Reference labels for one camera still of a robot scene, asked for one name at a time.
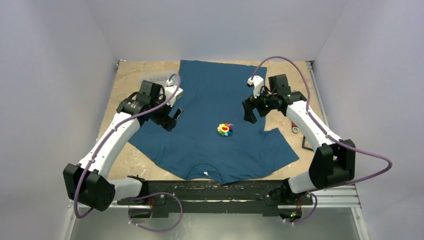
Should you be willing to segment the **colourful plush flower brooch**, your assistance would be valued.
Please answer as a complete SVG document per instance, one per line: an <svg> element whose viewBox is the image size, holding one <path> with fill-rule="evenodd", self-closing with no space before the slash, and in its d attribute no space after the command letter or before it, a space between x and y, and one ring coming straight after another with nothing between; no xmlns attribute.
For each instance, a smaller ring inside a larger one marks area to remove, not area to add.
<svg viewBox="0 0 424 240"><path fill-rule="evenodd" d="M229 137L233 133L233 124L221 123L217 127L217 132L224 137Z"/></svg>

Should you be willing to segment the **blue t-shirt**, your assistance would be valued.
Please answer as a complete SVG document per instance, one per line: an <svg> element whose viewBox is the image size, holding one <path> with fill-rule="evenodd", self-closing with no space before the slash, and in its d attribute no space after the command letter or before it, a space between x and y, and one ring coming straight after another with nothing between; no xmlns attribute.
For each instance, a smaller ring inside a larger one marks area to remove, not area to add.
<svg viewBox="0 0 424 240"><path fill-rule="evenodd" d="M184 109L172 131L148 121L129 143L160 168L185 180L209 178L222 184L258 179L298 160L281 132L265 130L266 120L244 120L242 102L252 94L246 83L266 68L181 60ZM219 124L233 124L232 135L221 136Z"/></svg>

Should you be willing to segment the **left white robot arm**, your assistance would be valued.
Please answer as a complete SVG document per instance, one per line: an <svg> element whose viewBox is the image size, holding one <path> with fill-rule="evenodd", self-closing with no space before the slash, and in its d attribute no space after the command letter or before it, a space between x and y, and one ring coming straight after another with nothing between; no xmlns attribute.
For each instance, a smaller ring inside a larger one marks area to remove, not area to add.
<svg viewBox="0 0 424 240"><path fill-rule="evenodd" d="M152 121L168 132L176 126L183 109L169 114L183 94L180 84L176 73L164 83L142 81L139 91L119 103L110 125L88 154L78 164L67 164L63 178L76 216L83 217L79 204L104 211L113 201L130 198L138 205L148 201L149 191L142 186L142 179L128 176L108 181L108 176L124 146L145 122Z"/></svg>

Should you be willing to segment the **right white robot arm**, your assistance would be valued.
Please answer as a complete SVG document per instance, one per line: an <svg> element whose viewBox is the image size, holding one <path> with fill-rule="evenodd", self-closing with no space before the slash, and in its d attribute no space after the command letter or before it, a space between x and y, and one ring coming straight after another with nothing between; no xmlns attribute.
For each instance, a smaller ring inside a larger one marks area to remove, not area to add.
<svg viewBox="0 0 424 240"><path fill-rule="evenodd" d="M250 97L242 102L244 120L256 123L254 110L260 117L271 110L282 112L292 121L309 141L314 151L308 171L284 180L280 196L288 204L300 198L301 193L321 190L350 181L355 175L354 143L336 141L336 135L329 137L331 130L324 125L312 109L307 109L307 99L299 91L292 91L284 74L269 77L268 89L262 77L255 75L247 80L247 86L253 89Z"/></svg>

